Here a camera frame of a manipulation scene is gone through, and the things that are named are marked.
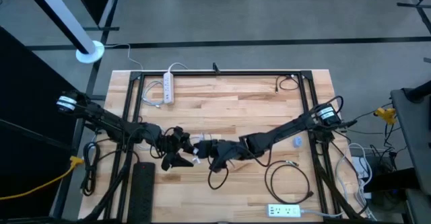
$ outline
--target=electrical outlet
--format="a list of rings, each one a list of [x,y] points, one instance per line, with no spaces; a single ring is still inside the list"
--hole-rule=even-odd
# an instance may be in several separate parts
[[[268,204],[268,217],[301,217],[299,204]]]
[[[163,102],[174,103],[174,75],[171,73],[163,74]]]

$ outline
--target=black power strip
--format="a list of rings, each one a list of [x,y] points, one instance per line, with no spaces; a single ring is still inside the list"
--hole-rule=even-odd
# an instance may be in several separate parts
[[[133,166],[127,223],[151,223],[155,177],[154,163],[141,162]]]

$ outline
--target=power strip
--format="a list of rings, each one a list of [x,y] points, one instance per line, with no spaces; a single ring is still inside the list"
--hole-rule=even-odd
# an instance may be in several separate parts
[[[174,75],[170,72],[163,74],[163,102],[174,103]]]
[[[268,217],[301,217],[299,204],[268,204]]]

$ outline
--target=wooden table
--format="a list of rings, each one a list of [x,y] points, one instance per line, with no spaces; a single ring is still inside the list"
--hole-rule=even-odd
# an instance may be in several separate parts
[[[328,70],[313,70],[314,84],[319,102],[326,102],[334,96],[334,89]],[[121,116],[125,103],[126,90],[130,71],[113,71],[106,96],[105,108]],[[160,79],[146,77],[145,84]],[[306,82],[308,103],[311,98]],[[284,87],[295,87],[292,81],[283,84]],[[137,94],[135,84],[131,109],[134,108]],[[160,85],[151,89],[148,97],[160,100],[162,88]],[[163,105],[160,109],[142,104],[140,115],[146,122],[159,124],[163,129],[171,126],[181,126],[185,132],[197,137],[201,133],[209,139],[238,140],[238,136],[249,133],[266,132],[282,125],[303,113],[299,90],[275,93],[274,76],[217,76],[217,77],[175,77],[175,104]],[[306,132],[297,134],[302,137],[303,146],[295,149],[293,137],[285,139],[273,146],[272,161],[291,160],[299,163],[300,169],[308,176],[310,188],[314,195],[300,204],[303,209],[320,211],[319,196],[310,146]],[[335,144],[345,151],[347,142],[343,137],[335,135]],[[115,150],[116,144],[103,142],[101,154]],[[230,174],[226,183],[219,190],[212,190],[207,184],[209,165],[206,160],[195,167],[177,167],[165,172],[161,169],[161,161],[150,157],[148,151],[143,151],[135,145],[141,161],[154,162],[156,168],[156,185],[154,190],[154,207],[152,221],[157,222],[288,222],[288,221],[321,221],[322,218],[313,214],[303,214],[301,219],[270,219],[266,217],[265,206],[277,201],[268,193],[263,181],[265,168],[255,161],[232,161],[228,163]],[[330,146],[331,163],[335,165],[341,154]],[[192,156],[183,153],[182,156],[191,160]],[[103,159],[98,166],[96,191],[82,200],[79,218],[85,217],[106,192],[112,171],[113,155]],[[260,158],[267,161],[267,153]],[[360,210],[353,193],[358,188],[354,171],[347,163],[340,167],[340,176],[345,182],[349,194],[349,203],[356,211]],[[225,172],[213,174],[211,182],[217,186],[224,178]],[[112,206],[112,217],[115,217],[118,207],[119,190]],[[306,193],[306,182],[300,172],[293,168],[282,168],[274,177],[274,189],[283,199],[298,200]],[[325,186],[326,199],[330,213],[333,206],[329,190]],[[123,221],[127,219],[129,194],[127,195]]]

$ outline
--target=pole base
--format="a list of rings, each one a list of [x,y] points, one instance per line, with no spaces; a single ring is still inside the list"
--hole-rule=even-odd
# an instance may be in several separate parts
[[[90,54],[84,54],[79,50],[76,50],[76,59],[81,63],[94,63],[97,60],[101,59],[103,53],[105,52],[105,46],[98,41],[93,41],[96,50]]]

